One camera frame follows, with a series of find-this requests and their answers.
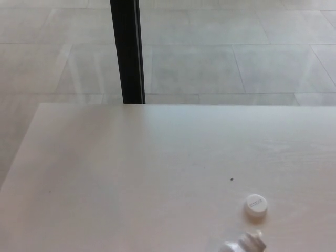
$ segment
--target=tile floor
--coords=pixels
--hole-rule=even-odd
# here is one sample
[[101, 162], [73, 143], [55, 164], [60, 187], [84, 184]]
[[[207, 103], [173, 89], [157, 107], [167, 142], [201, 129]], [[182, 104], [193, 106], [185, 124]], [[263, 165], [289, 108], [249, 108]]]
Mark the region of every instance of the tile floor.
[[[140, 0], [147, 103], [336, 106], [335, 0]], [[109, 0], [0, 0], [0, 185], [41, 102], [121, 104]]]

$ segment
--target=table surface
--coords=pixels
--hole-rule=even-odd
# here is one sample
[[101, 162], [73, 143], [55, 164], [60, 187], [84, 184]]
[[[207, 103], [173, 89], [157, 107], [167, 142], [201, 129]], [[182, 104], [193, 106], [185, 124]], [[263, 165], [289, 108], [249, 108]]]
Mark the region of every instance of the table surface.
[[333, 251], [335, 165], [336, 108], [42, 104], [0, 191], [0, 251], [217, 252], [253, 229], [271, 252]]

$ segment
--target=tile grout line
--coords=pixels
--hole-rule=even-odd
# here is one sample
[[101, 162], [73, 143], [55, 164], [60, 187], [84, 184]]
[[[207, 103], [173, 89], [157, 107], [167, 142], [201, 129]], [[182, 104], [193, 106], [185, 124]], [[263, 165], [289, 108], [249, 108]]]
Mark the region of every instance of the tile grout line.
[[328, 73], [328, 71], [326, 70], [324, 64], [321, 62], [319, 56], [317, 56], [316, 52], [314, 51], [314, 49], [312, 48], [311, 45], [309, 45], [310, 49], [313, 51], [314, 55], [316, 56], [316, 58], [319, 60], [320, 64], [322, 65], [323, 69], [326, 71], [327, 75], [329, 76], [329, 79], [332, 81], [332, 83], [334, 84], [334, 86], [336, 87], [336, 83], [334, 82], [334, 80], [331, 78], [330, 74]]
[[331, 24], [331, 26], [336, 30], [336, 27], [334, 27], [334, 25], [330, 22], [330, 20], [325, 16], [325, 14], [323, 12], [325, 12], [323, 10], [320, 10], [322, 16], [329, 22], [329, 24]]
[[243, 85], [243, 89], [244, 89], [244, 93], [246, 93], [246, 89], [245, 89], [245, 85], [244, 85], [244, 82], [243, 82], [243, 78], [242, 78], [242, 73], [240, 72], [240, 68], [239, 68], [239, 65], [238, 65], [238, 61], [237, 61], [237, 58], [236, 58], [236, 54], [235, 54], [235, 50], [233, 48], [233, 45], [231, 45], [231, 50], [233, 52], [233, 56], [235, 57], [235, 61], [236, 61], [236, 66], [238, 68], [238, 72], [239, 72], [239, 76], [240, 76], [240, 80], [241, 80], [241, 84]]
[[62, 71], [61, 71], [61, 74], [59, 75], [59, 79], [58, 79], [57, 85], [56, 85], [56, 87], [55, 87], [55, 89], [54, 89], [54, 91], [53, 91], [53, 94], [55, 94], [55, 95], [56, 95], [55, 92], [56, 92], [56, 90], [57, 90], [57, 88], [58, 88], [58, 86], [59, 86], [59, 84], [60, 84], [60, 82], [61, 82], [62, 75], [63, 75], [63, 72], [64, 72], [64, 70], [65, 70], [65, 67], [67, 66], [67, 63], [68, 63], [68, 61], [69, 61], [70, 54], [71, 54], [71, 52], [72, 52], [72, 50], [73, 50], [73, 46], [72, 46], [72, 44], [63, 44], [63, 46], [64, 46], [64, 45], [70, 45], [70, 50], [69, 50], [69, 54], [68, 54], [67, 60], [66, 60], [64, 66], [63, 66], [63, 69], [62, 69]]
[[293, 95], [294, 95], [294, 99], [296, 100], [296, 103], [297, 103], [299, 106], [301, 106], [301, 104], [299, 103], [298, 99], [296, 98], [296, 93], [293, 93]]
[[265, 35], [266, 35], [266, 38], [267, 38], [267, 40], [268, 40], [268, 44], [271, 45], [271, 44], [272, 44], [272, 43], [271, 43], [271, 40], [269, 39], [269, 37], [268, 37], [268, 35], [267, 35], [267, 32], [266, 32], [266, 30], [265, 30], [265, 28], [264, 28], [263, 23], [261, 22], [261, 19], [260, 19], [259, 15], [258, 15], [258, 12], [257, 12], [257, 11], [254, 11], [254, 13], [255, 13], [255, 15], [256, 15], [256, 17], [257, 17], [257, 19], [258, 19], [258, 22], [260, 23], [260, 26], [262, 27], [262, 29], [263, 29], [263, 31], [264, 31], [264, 33], [265, 33]]

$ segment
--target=white bottle cap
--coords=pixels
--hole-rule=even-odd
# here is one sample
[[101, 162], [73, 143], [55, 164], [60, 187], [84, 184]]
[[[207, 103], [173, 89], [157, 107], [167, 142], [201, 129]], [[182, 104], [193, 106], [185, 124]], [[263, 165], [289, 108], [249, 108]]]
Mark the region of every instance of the white bottle cap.
[[253, 217], [263, 217], [267, 211], [267, 201], [258, 194], [252, 194], [245, 201], [246, 212]]

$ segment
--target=plastic bottle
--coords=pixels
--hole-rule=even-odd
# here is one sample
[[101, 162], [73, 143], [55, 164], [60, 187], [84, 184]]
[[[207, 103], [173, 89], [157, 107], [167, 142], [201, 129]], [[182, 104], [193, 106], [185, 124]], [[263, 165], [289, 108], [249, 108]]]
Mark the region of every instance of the plastic bottle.
[[265, 243], [260, 239], [262, 233], [244, 233], [237, 243], [224, 243], [219, 252], [264, 252]]

